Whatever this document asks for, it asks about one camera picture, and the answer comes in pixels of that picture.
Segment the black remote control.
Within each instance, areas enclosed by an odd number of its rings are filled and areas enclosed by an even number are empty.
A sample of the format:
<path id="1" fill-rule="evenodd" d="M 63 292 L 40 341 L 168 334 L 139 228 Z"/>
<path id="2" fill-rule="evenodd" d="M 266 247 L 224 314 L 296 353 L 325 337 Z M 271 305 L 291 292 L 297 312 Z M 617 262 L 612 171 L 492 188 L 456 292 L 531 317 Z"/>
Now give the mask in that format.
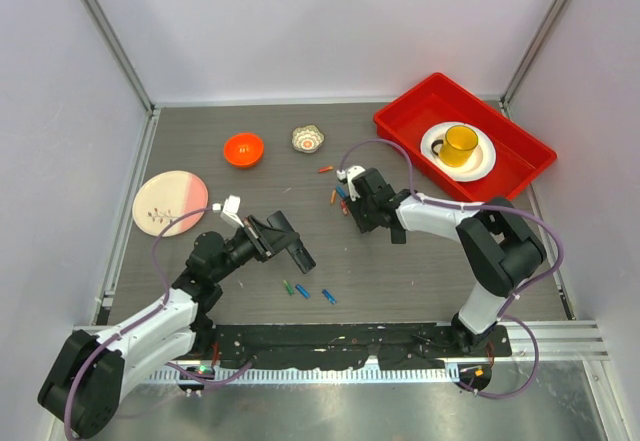
<path id="1" fill-rule="evenodd" d="M 272 228 L 283 231 L 291 238 L 286 243 L 286 250 L 303 274 L 309 273 L 316 267 L 316 262 L 306 249 L 300 234 L 294 230 L 282 211 L 273 213 L 267 218 L 267 222 Z"/>

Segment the black remote battery cover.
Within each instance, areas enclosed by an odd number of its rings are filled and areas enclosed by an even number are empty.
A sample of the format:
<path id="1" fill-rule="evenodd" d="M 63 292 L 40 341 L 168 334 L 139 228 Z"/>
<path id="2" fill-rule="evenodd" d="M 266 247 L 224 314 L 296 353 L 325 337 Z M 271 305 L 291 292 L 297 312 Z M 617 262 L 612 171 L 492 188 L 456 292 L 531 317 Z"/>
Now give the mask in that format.
<path id="1" fill-rule="evenodd" d="M 406 240 L 406 232 L 401 228 L 392 228 L 390 230 L 391 235 L 391 243 L 392 244 L 405 244 Z"/>

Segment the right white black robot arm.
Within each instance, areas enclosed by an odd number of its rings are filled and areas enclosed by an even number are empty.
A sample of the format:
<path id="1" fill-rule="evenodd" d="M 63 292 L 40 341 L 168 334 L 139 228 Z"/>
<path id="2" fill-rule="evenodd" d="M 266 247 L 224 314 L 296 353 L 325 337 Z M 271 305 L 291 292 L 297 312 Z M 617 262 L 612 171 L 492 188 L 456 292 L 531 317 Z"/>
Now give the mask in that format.
<path id="1" fill-rule="evenodd" d="M 408 189 L 397 192 L 377 169 L 361 166 L 340 170 L 337 178 L 360 232 L 387 228 L 393 244 L 404 244 L 408 232 L 460 243 L 476 283 L 451 321 L 451 341 L 460 354 L 477 354 L 486 346 L 509 297 L 546 260 L 537 235 L 505 198 L 490 202 L 497 211 L 483 203 L 464 207 Z"/>

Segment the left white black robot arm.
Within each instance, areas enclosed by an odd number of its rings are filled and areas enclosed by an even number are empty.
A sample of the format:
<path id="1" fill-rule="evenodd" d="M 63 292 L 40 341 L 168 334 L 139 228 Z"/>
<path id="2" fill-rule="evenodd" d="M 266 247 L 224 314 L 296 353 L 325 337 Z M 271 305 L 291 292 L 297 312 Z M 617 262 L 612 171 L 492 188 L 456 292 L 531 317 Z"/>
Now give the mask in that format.
<path id="1" fill-rule="evenodd" d="M 205 358 L 213 346 L 208 312 L 222 295 L 220 283 L 251 260 L 266 262 L 287 251 L 302 273 L 316 262 L 286 216 L 266 222 L 238 221 L 230 238 L 199 235 L 184 271 L 164 294 L 127 320 L 96 334 L 75 330 L 67 337 L 37 397 L 58 418 L 69 440 L 98 434 L 120 402 L 149 374 L 187 355 Z"/>

